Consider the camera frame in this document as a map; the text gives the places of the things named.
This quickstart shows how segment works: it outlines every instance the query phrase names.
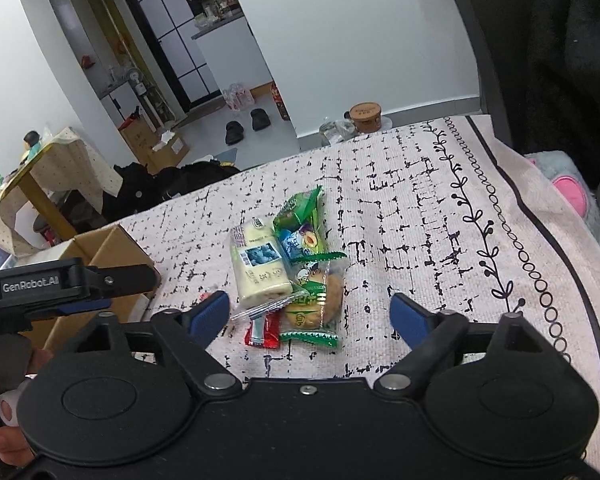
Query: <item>doorway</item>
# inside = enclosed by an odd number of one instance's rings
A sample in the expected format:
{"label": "doorway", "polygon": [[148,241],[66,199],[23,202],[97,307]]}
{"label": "doorway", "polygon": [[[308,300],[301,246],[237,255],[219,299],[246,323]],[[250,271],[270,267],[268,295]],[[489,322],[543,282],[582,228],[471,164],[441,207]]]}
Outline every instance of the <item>doorway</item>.
{"label": "doorway", "polygon": [[194,15],[202,12],[189,0],[126,0],[149,49],[185,112],[221,92],[196,41]]}

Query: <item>pink plush ear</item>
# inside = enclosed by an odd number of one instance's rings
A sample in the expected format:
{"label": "pink plush ear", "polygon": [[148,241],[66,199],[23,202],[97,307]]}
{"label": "pink plush ear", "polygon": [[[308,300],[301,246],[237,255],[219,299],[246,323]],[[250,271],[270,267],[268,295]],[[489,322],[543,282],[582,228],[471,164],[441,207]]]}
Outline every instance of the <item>pink plush ear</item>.
{"label": "pink plush ear", "polygon": [[554,186],[573,206],[576,213],[584,218],[587,214],[587,195],[580,183],[572,176],[559,176],[554,180]]}

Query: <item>shoe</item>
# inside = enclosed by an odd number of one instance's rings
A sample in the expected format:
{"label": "shoe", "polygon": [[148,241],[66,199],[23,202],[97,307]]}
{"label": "shoe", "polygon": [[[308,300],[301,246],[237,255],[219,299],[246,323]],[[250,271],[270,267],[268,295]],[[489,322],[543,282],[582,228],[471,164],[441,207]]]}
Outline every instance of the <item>shoe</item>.
{"label": "shoe", "polygon": [[227,146],[237,144],[244,139],[244,128],[238,121],[229,121],[226,124],[226,137],[224,142]]}
{"label": "shoe", "polygon": [[253,119],[254,132],[264,130],[264,128],[271,125],[271,119],[269,119],[266,111],[264,111],[262,108],[251,110],[251,119]]}

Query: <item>cardboard box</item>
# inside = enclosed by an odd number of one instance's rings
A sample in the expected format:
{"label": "cardboard box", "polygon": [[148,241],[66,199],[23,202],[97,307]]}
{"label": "cardboard box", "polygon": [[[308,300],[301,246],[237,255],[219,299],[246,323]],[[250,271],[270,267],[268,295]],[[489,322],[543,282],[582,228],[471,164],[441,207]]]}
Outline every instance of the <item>cardboard box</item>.
{"label": "cardboard box", "polygon": [[120,130],[120,135],[125,139],[138,162],[146,166],[147,171],[151,174],[156,174],[164,168],[177,166],[189,153],[189,147],[184,143],[180,134],[175,134],[165,147],[154,152],[153,148],[160,142],[160,136],[152,132],[142,117]]}
{"label": "cardboard box", "polygon": [[[46,251],[21,258],[17,266],[77,257],[82,258],[86,265],[102,269],[137,264],[154,266],[151,258],[119,225],[110,225],[77,235]],[[121,322],[135,321],[139,320],[148,303],[149,300],[143,294],[125,296],[124,298],[114,298],[109,310],[115,312]],[[96,314],[97,312],[85,312],[57,319],[35,321],[33,330],[23,332],[23,335],[31,339],[38,348],[46,348],[55,352],[61,349],[64,343]]]}

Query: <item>metal bolt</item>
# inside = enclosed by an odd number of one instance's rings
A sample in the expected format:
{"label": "metal bolt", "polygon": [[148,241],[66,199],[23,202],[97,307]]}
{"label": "metal bolt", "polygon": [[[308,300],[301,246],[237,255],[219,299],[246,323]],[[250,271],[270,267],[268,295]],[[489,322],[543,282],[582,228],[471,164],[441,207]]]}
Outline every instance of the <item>metal bolt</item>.
{"label": "metal bolt", "polygon": [[402,374],[387,374],[380,377],[380,385],[385,390],[403,390],[411,385],[411,379]]}
{"label": "metal bolt", "polygon": [[312,384],[305,384],[304,386],[300,386],[300,393],[303,395],[315,395],[318,393],[318,388]]}
{"label": "metal bolt", "polygon": [[226,390],[235,384],[235,377],[229,374],[211,374],[205,378],[205,386],[210,390]]}

